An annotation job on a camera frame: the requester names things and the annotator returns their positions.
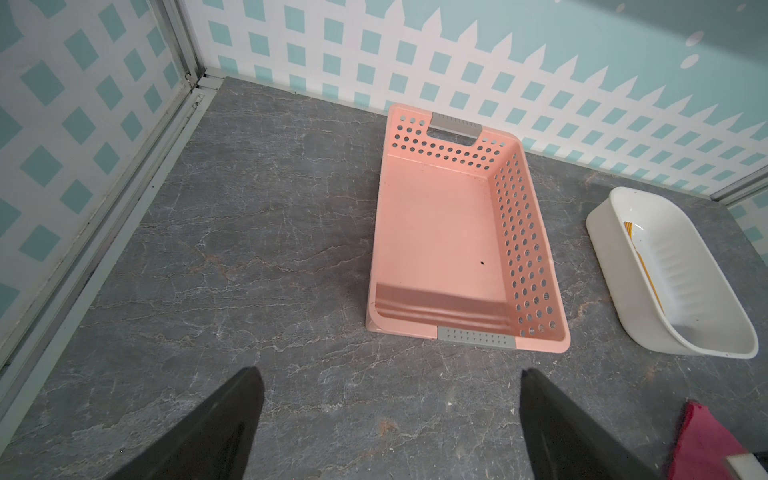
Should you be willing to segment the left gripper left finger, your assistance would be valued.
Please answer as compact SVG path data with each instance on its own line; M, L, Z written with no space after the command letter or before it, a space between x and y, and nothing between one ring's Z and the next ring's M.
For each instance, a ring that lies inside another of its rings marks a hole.
M262 412L256 367L238 371L112 479L241 479Z

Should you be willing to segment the magenta paper napkin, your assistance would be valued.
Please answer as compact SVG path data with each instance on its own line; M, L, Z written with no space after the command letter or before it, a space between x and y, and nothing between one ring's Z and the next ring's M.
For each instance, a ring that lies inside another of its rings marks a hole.
M667 478L731 479L726 458L747 453L706 406L688 401Z

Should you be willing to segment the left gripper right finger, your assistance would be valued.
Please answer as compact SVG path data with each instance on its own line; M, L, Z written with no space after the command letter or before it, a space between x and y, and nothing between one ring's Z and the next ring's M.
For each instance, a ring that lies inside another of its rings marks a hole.
M536 369L521 373L519 413L536 479L656 477Z

